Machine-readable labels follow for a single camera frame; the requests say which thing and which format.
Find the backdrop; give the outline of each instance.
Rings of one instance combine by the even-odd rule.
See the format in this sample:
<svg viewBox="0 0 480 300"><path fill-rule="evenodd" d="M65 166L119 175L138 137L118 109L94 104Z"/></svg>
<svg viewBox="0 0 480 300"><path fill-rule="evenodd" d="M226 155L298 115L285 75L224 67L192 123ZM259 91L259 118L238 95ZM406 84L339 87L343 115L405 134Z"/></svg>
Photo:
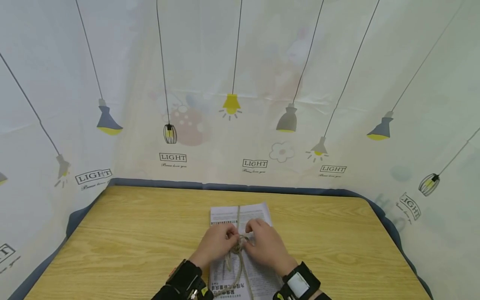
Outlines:
<svg viewBox="0 0 480 300"><path fill-rule="evenodd" d="M480 2L1 6L0 299L113 178L350 190L480 294Z"/></svg>

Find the lamp drawing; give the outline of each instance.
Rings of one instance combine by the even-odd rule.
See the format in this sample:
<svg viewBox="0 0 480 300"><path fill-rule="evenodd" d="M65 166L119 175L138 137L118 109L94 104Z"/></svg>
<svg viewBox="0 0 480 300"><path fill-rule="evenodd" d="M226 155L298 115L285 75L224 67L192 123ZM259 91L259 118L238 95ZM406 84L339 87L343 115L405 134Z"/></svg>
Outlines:
<svg viewBox="0 0 480 300"><path fill-rule="evenodd" d="M367 136L374 141L381 141L390 138L390 122L393 120L393 111L389 111Z"/></svg>
<svg viewBox="0 0 480 300"><path fill-rule="evenodd" d="M410 79L410 81L408 82L407 86L405 87L405 89L403 90L402 94L400 95L400 97L398 98L398 100L396 101L395 105L393 106L392 110L387 112L385 114L385 116L382 118L382 122L377 125L371 132L369 132L367 134L367 136L371 139L371 140L374 140L374 141L382 141L382 140L386 140L388 138L390 138L390 122L393 120L393 111L395 110L397 104L400 102L400 99L403 97L403 95L405 94L406 90L408 89L408 87L410 86L410 83L412 83L413 79L415 78L415 76L417 75L417 73L420 71L420 68L422 68L423 64L425 63L425 61L427 60L428 56L430 55L430 53L432 52L432 50L435 48L435 46L437 45L438 41L440 40L440 38L442 37L442 35L445 33L446 29L449 27L450 23L453 21L453 19L455 18L456 14L458 13L458 11L460 10L460 7L462 7L464 1L459 5L459 7L457 8L456 12L454 13L454 15L450 18L450 21L448 22L447 26L444 28L444 30L442 31L442 33L438 36L436 42L433 44L432 48L430 49L430 51L427 53L427 56L425 56L425 58L423 59L422 63L420 64L420 66L418 67L417 71L415 72L415 74L413 74L412 78Z"/></svg>
<svg viewBox="0 0 480 300"><path fill-rule="evenodd" d="M437 186L440 184L440 175L448 168L448 166L455 160L455 158L462 152L462 150L467 146L467 144L470 142L471 139L477 134L477 132L480 131L480 128L478 128L473 135L463 144L463 146L460 148L460 150L455 154L455 156L446 164L446 166L440 171L440 173L435 174L432 173L425 177L419 185L419 191L425 196L428 197L433 193L433 191L437 188Z"/></svg>
<svg viewBox="0 0 480 300"><path fill-rule="evenodd" d="M118 125L112 118L112 116L110 115L110 108L105 103L105 100L98 100L98 108L102 112L102 115L100 116L100 120L98 121L96 127L109 135L119 134L122 131L123 127Z"/></svg>
<svg viewBox="0 0 480 300"><path fill-rule="evenodd" d="M10 72L13 79L17 83L18 88L20 89L20 91L24 95L25 99L27 100L28 104L30 105L30 108L33 110L36 118L38 119L38 123L40 124L40 127L42 128L45 135L48 137L48 140L50 141L53 148L55 149L55 152L57 153L57 161L58 161L60 167L59 167L59 173L58 173L58 178L57 178L59 180L55 184L55 187L57 187L60 184L60 182L63 182L63 184L62 184L62 188L63 188L65 186L65 183L67 183L67 179L64 178L64 177L66 177L69 174L68 168L70 167L70 163L68 163L67 161L65 161L65 159L63 159L63 155L60 154L60 152L57 149L57 146L55 146L55 143L53 143L52 138L48 134L47 130L45 130L45 127L43 126L42 120L41 120L40 116L38 115L38 113L36 112L35 108L33 107L32 102L30 102L30 99L28 98L24 89L22 88L22 86L18 82L17 77L15 77L15 74L13 74L13 71L11 70L10 66L7 64L7 61L5 60L5 58L3 57L3 55L1 53L0 53L0 58L2 59L3 63L5 63L5 66L7 67L8 71ZM0 173L0 184L4 183L6 180L7 180L7 177L5 175L3 175L2 173Z"/></svg>
<svg viewBox="0 0 480 300"><path fill-rule="evenodd" d="M303 70L300 74L299 83L297 85L297 91L295 92L295 96L293 96L292 103L289 103L288 106L285 108L286 112L282 115L282 117L278 121L278 124L276 125L276 130L280 132L297 131L297 116L295 115L295 112L297 111L297 109L294 106L295 99L297 98L297 94L299 92L300 83L303 78L303 73L305 72L305 68L307 68L308 58L310 57L310 52L312 51L313 40L315 39L315 32L317 31L318 20L320 19L320 13L322 12L323 5L324 5L324 0L322 0L322 4L320 5L320 10L318 11L317 23L315 23L315 29L313 30L310 49L308 50L307 59L305 60L305 65L303 66Z"/></svg>
<svg viewBox="0 0 480 300"><path fill-rule="evenodd" d="M54 186L57 187L61 182L61 187L63 188L65 187L65 183L68 183L68 180L64 177L67 177L67 175L69 174L68 168L70 167L70 163L68 161L65 161L62 154L59 154L57 156L57 161L59 163L59 175L57 177L58 181Z"/></svg>
<svg viewBox="0 0 480 300"><path fill-rule="evenodd" d="M0 172L0 185L4 184L7 182L7 176L5 176L2 172Z"/></svg>
<svg viewBox="0 0 480 300"><path fill-rule="evenodd" d="M310 156L308 156L307 159L310 159L310 157L313 157L313 162L317 161L317 158L319 158L320 161L323 161L324 160L323 156L328 157L327 149L325 148L325 137L322 136L318 144L316 144L310 151L307 151L305 153L310 154Z"/></svg>
<svg viewBox="0 0 480 300"><path fill-rule="evenodd" d="M238 27L238 32L237 32L237 49L236 49L236 52L235 52L235 65L233 67L233 84L232 84L232 93L231 94L227 94L227 99L225 100L225 102L223 103L223 106L221 110L219 110L218 112L223 112L223 116L222 118L226 117L227 114L229 115L228 116L228 120L232 120L232 115L235 116L236 119L238 119L238 116L237 116L237 112L238 113L242 113L242 111L240 111L239 109L241 109L240 107L240 103L238 101L238 96L237 94L235 94L235 75L236 75L236 72L237 72L237 56L238 56L238 52L239 52L239 39L240 39L240 22L241 22L241 7L243 5L243 0L240 0L240 15L239 15L239 27Z"/></svg>
<svg viewBox="0 0 480 300"><path fill-rule="evenodd" d="M223 108L224 109L219 110L219 112L224 112L222 118L224 118L227 114L229 114L228 116L229 121L231 120L232 115L235 116L236 119L238 119L237 113L242 113L242 111L239 110L241 107L236 94L227 95L227 99L223 104Z"/></svg>
<svg viewBox="0 0 480 300"><path fill-rule="evenodd" d="M336 102L336 105L335 105L335 108L333 109L332 111L332 115L330 116L330 120L328 121L328 124L327 124L327 127L325 129L325 133L324 135L320 138L320 141L318 142L317 145L315 145L311 151L309 152L306 152L308 154L310 154L310 156L308 156L307 159L309 159L310 157L312 157L314 154L320 158L320 161L323 161L323 156L328 156L327 155L327 150L325 148L325 139L326 139L326 136L327 136L327 132L328 132L328 129L330 128L330 124L332 123L332 119L333 119L333 116L335 115L335 112L336 112L336 109L338 108L338 104L340 103L340 100L342 99L342 96L343 96L343 93L345 92L345 89L348 85L348 80L350 79L350 76L352 75L352 71L353 71L353 68L355 67L355 62L357 61L357 57L360 53L360 50L361 50L361 46L363 45L363 41L365 40L365 37L367 36L367 32L368 32L368 29L370 28L370 24L372 23L372 20L373 20L373 16L375 16L375 12L377 11L377 7L378 7L378 3L380 3L380 0L377 0L377 4L375 5L375 9L373 10L373 13L372 13L372 16L370 17L370 21L368 23L368 26L367 26L367 29L365 30L365 33L363 34L363 38L360 42L360 45L359 45L359 48L357 50L357 54L355 55L355 59L353 60L353 64L352 64L352 67L350 68L350 73L348 73L348 77L347 77L347 80L345 81L345 84L343 86L343 90L342 92L340 93L340 97L338 98L337 102Z"/></svg>
<svg viewBox="0 0 480 300"><path fill-rule="evenodd" d="M163 138L167 144L176 144L177 143L177 130L175 126L170 123L170 112L168 110L168 97L167 97L167 83L165 81L165 66L163 63L163 49L162 49L162 34L160 32L160 18L158 17L158 0L156 0L156 21L158 24L158 38L160 40L160 57L162 59L162 73L163 73L163 88L165 91L165 104L167 106L167 118L168 124L165 124L163 127Z"/></svg>
<svg viewBox="0 0 480 300"><path fill-rule="evenodd" d="M100 120L98 121L98 124L96 127L108 135L117 135L122 131L123 127L118 125L115 122L115 120L112 118L112 116L110 115L110 108L107 106L107 104L105 103L105 100L103 99L102 89L100 88L100 81L98 80L98 75L96 73L96 67L95 67L95 62L93 60L92 50L90 48L90 43L88 42L87 31L85 29L82 13L80 12L80 6L78 5L77 0L75 0L75 3L77 4L77 10L80 16L80 21L82 22L82 28L84 29L85 40L87 41L88 51L90 53L90 59L93 65L93 71L95 73L96 84L98 86L98 91L100 94L100 99L98 100L98 108L100 108L102 115L100 116Z"/></svg>

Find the wrist device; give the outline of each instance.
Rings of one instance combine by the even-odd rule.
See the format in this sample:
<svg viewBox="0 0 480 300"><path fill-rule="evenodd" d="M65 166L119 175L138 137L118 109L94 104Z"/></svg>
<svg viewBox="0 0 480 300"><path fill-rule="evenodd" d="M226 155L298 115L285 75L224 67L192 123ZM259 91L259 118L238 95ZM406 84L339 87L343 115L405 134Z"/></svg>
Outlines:
<svg viewBox="0 0 480 300"><path fill-rule="evenodd" d="M278 292L280 297L276 294L280 300L308 300L320 289L320 281L304 262L293 269L290 274L284 276L282 280L284 285Z"/></svg>
<svg viewBox="0 0 480 300"><path fill-rule="evenodd" d="M184 259L168 277L167 286L173 287L185 300L213 300L213 293L202 280L202 270Z"/></svg>

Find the blue fabric border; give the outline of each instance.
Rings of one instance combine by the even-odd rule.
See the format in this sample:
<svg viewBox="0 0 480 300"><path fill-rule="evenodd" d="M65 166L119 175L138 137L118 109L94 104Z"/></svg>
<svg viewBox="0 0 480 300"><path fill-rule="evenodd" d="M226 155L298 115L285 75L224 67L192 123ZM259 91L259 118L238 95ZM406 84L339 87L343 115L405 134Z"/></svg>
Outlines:
<svg viewBox="0 0 480 300"><path fill-rule="evenodd" d="M369 199L349 190L334 190L334 189L310 189L310 188L282 188L282 187L268 187L268 186L248 186L238 184L218 184L207 183L202 184L199 182L188 181L168 181L168 180L142 180L142 179L125 179L114 178L110 180L109 186L124 185L124 186L138 186L138 187L156 187L156 188L175 188L175 189L195 189L195 190L216 190L216 191L234 191L234 192L268 192L268 193L281 193L281 194L299 194L299 195L316 195L316 196L336 196L336 197L359 197L367 201L370 207L373 209L377 217L380 219L385 230L388 232L395 245L398 247L403 257L407 261L412 271L417 276L418 280L422 284L423 288L433 299L432 292L427 283L418 276L417 269L413 263L408 259L402 249L402 242L400 240L400 234L396 227L386 216L385 212L374 202ZM44 260L17 288L17 290L8 298L8 300L23 300L33 285L37 282L40 276L43 274L47 266L53 260L55 255L59 252L60 248L65 244L66 240L72 235L77 226L83 220L90 208L97 202L101 194L86 208L73 212L69 217L67 225L66 238L61 245Z"/></svg>

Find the wood grain surface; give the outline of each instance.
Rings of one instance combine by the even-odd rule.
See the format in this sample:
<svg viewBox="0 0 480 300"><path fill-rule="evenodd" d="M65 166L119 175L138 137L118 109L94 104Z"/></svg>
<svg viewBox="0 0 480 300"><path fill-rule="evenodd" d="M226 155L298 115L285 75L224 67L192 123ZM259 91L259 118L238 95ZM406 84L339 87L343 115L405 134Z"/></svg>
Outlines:
<svg viewBox="0 0 480 300"><path fill-rule="evenodd" d="M150 300L196 249L211 206L265 201L332 299L429 299L363 199L121 186L107 188L26 299Z"/></svg>

